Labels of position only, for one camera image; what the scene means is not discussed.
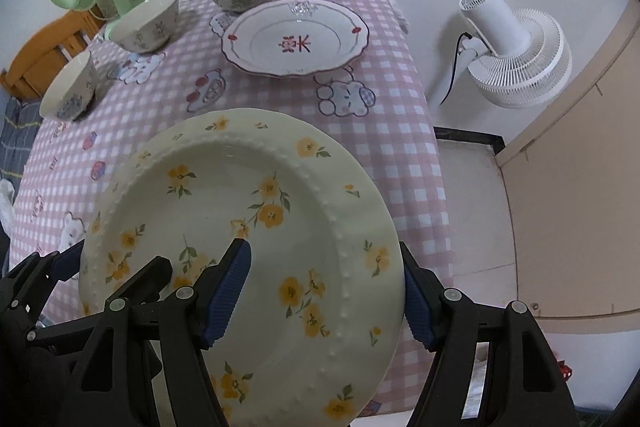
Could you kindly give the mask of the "grey plaid cloth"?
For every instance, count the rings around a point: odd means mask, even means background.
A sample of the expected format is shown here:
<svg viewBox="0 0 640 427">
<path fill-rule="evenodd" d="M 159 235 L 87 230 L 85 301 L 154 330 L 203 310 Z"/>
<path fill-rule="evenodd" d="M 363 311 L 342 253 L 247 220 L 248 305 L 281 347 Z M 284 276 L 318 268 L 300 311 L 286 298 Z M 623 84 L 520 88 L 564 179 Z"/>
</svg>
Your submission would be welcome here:
<svg viewBox="0 0 640 427">
<path fill-rule="evenodd" d="M 1 89 L 1 178 L 19 188 L 42 118 L 40 101 L 21 102 Z"/>
</svg>

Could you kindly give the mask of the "middle floral ceramic bowl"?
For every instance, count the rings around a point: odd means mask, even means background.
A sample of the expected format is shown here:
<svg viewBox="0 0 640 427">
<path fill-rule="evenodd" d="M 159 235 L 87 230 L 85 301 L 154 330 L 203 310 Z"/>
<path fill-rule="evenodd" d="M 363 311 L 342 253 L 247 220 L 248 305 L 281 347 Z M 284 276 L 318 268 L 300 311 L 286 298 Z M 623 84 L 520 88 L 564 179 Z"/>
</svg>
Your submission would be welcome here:
<svg viewBox="0 0 640 427">
<path fill-rule="evenodd" d="M 106 36 L 130 53 L 151 53 L 168 43 L 178 15 L 179 0 L 145 0 L 122 16 Z"/>
</svg>

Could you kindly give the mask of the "pink checkered tablecloth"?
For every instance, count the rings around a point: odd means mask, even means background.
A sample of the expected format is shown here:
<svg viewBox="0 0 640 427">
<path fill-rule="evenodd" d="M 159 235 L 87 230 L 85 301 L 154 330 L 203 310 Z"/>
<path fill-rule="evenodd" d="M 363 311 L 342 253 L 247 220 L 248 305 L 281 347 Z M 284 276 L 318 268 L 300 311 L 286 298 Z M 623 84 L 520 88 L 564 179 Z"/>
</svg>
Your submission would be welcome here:
<svg viewBox="0 0 640 427">
<path fill-rule="evenodd" d="M 446 275 L 448 216 L 435 137 L 390 2 L 326 1 L 360 15 L 370 40 L 357 60 L 312 76 L 258 76 L 232 65 L 221 52 L 221 37 L 235 20 L 212 0 L 183 3 L 174 34 L 158 51 L 130 53 L 105 39 L 91 43 L 96 101 L 81 121 L 43 119 L 16 193 L 11 262 L 86 243 L 113 176 L 160 132 L 218 110 L 258 108 L 308 122 L 344 146 L 380 192 L 399 244 L 420 265 Z M 43 309 L 49 320 L 104 310 L 82 307 L 78 283 L 79 273 L 55 286 Z M 368 404 L 411 409 L 429 367 L 402 312 L 392 361 Z"/>
</svg>

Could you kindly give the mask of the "red object on floor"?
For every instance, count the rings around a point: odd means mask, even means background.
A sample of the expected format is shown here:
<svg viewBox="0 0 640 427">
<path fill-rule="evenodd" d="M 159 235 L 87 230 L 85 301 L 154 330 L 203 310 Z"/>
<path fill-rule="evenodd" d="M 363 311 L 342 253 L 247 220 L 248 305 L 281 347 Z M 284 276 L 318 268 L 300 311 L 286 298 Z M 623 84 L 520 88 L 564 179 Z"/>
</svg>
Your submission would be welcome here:
<svg viewBox="0 0 640 427">
<path fill-rule="evenodd" d="M 564 360 L 559 361 L 558 364 L 564 381 L 568 381 L 573 375 L 573 369 L 571 369 Z"/>
</svg>

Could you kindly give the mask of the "white plate red pattern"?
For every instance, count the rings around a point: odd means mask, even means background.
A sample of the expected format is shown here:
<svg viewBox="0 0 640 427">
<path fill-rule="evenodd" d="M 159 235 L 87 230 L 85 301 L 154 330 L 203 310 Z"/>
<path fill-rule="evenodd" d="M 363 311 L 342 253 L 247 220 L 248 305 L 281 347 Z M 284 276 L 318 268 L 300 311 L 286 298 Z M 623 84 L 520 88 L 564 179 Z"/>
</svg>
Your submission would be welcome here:
<svg viewBox="0 0 640 427">
<path fill-rule="evenodd" d="M 247 74 L 274 78 L 332 72 L 360 57 L 370 30 L 344 5 L 278 0 L 241 14 L 224 31 L 221 52 Z"/>
</svg>

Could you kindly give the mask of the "wooden chair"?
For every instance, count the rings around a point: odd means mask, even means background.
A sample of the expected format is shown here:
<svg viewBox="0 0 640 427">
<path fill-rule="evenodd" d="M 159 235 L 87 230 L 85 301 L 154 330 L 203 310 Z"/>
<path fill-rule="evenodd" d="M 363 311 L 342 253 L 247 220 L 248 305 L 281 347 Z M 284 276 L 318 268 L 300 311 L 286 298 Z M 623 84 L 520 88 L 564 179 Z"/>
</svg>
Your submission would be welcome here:
<svg viewBox="0 0 640 427">
<path fill-rule="evenodd" d="M 1 73 L 2 88 L 20 101 L 42 98 L 55 76 L 85 51 L 104 25 L 91 11 L 68 11 L 24 44 L 9 70 Z"/>
</svg>

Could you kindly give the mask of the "white floor fan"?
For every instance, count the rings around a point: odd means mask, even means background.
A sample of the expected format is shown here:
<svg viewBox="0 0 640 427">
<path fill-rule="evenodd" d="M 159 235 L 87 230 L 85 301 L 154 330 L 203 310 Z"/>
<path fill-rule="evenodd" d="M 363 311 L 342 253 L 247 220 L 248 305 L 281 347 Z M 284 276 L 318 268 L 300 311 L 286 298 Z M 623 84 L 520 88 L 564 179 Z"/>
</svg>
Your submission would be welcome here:
<svg viewBox="0 0 640 427">
<path fill-rule="evenodd" d="M 521 109 L 552 101 L 566 87 L 573 54 L 558 21 L 535 9 L 511 9 L 506 0 L 460 0 L 468 28 L 457 38 L 450 77 L 433 89 L 444 104 L 467 72 L 495 106 Z"/>
</svg>

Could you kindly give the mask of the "beige door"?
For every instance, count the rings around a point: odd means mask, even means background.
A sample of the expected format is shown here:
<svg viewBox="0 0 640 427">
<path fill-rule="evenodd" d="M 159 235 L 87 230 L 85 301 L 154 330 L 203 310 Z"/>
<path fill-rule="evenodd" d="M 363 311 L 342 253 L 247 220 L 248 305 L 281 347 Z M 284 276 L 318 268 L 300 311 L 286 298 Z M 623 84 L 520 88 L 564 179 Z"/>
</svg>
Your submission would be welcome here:
<svg viewBox="0 0 640 427">
<path fill-rule="evenodd" d="M 548 333 L 639 326 L 639 1 L 497 156 L 520 298 Z"/>
</svg>

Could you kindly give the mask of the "bowl edge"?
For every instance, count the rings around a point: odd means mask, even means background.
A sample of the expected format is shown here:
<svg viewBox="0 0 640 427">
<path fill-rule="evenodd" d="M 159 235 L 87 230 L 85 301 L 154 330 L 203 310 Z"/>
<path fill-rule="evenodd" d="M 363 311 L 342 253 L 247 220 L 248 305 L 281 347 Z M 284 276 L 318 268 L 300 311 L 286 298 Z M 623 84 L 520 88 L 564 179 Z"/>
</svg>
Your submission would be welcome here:
<svg viewBox="0 0 640 427">
<path fill-rule="evenodd" d="M 97 83 L 91 52 L 82 51 L 51 82 L 40 103 L 40 117 L 62 122 L 76 120 L 96 94 Z"/>
</svg>

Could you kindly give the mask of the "cream plate yellow flowers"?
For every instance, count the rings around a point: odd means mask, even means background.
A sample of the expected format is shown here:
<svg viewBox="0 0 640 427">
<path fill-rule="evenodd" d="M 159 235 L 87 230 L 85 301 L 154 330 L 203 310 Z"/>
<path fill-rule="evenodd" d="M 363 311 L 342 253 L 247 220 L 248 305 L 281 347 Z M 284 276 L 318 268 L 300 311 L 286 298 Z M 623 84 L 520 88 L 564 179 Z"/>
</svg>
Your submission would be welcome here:
<svg viewBox="0 0 640 427">
<path fill-rule="evenodd" d="M 352 154 L 272 110 L 176 124 L 119 168 L 79 269 L 88 312 L 165 265 L 160 299 L 198 320 L 233 426 L 346 426 L 392 361 L 404 309 L 394 222 Z"/>
</svg>

